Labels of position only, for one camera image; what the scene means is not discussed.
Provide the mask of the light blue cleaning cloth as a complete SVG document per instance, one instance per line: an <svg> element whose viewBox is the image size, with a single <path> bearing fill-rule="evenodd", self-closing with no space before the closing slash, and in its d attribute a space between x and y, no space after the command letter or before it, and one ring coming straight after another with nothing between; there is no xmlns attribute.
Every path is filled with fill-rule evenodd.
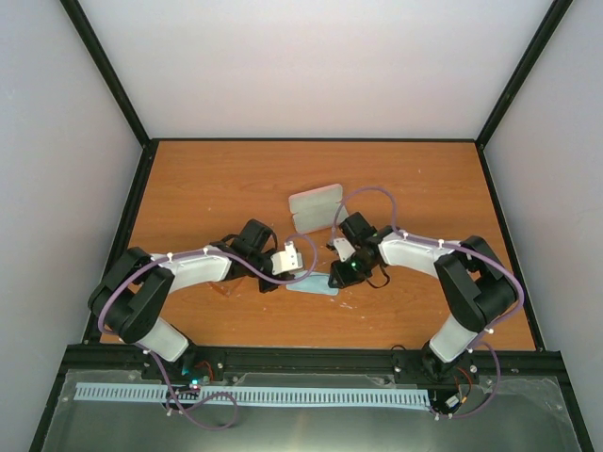
<svg viewBox="0 0 603 452"><path fill-rule="evenodd" d="M310 276L300 282L287 284L285 289L312 295L337 296L339 289L329 285L329 278L330 275L327 273L312 272Z"/></svg>

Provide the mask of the white pink glasses case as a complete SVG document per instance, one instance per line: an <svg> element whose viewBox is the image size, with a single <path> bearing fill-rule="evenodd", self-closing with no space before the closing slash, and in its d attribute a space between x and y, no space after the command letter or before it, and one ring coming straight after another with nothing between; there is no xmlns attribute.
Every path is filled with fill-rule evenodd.
<svg viewBox="0 0 603 452"><path fill-rule="evenodd" d="M340 210L343 198L341 184L323 186L291 195L288 198L289 211L294 228L299 234L310 234L330 229L336 218L339 225L349 214L345 207Z"/></svg>

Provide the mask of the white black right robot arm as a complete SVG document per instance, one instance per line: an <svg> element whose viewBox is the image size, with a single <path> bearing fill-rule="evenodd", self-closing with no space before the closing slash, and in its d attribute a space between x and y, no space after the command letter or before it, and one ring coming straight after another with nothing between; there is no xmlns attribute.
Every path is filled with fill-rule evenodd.
<svg viewBox="0 0 603 452"><path fill-rule="evenodd" d="M328 249L336 253L328 285L343 289L360 283L371 287L373 270L400 266L437 279L449 315L440 330L423 346L419 367L427 379L441 381L462 355L506 315L521 308L525 292L488 243L472 235L447 241L410 234L393 226L380 230L360 213L339 225Z"/></svg>

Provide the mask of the orange transparent sunglasses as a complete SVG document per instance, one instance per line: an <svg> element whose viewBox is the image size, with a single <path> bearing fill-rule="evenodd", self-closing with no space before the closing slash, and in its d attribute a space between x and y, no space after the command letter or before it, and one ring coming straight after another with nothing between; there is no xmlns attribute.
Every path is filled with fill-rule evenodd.
<svg viewBox="0 0 603 452"><path fill-rule="evenodd" d="M223 297L230 298L235 296L239 286L242 284L241 278L230 281L209 282L208 286Z"/></svg>

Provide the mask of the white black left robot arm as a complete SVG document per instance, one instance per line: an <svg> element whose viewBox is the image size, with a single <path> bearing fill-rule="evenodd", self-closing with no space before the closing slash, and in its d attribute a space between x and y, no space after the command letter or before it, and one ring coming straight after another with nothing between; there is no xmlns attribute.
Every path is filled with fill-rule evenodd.
<svg viewBox="0 0 603 452"><path fill-rule="evenodd" d="M203 283L255 277L268 293L283 286L315 295L333 295L329 277L303 266L291 239L273 247L276 233L251 219L240 233L229 234L198 250L149 254L126 250L90 295L88 306L103 333L153 352L176 379L189 377L196 367L193 342L160 313L169 294Z"/></svg>

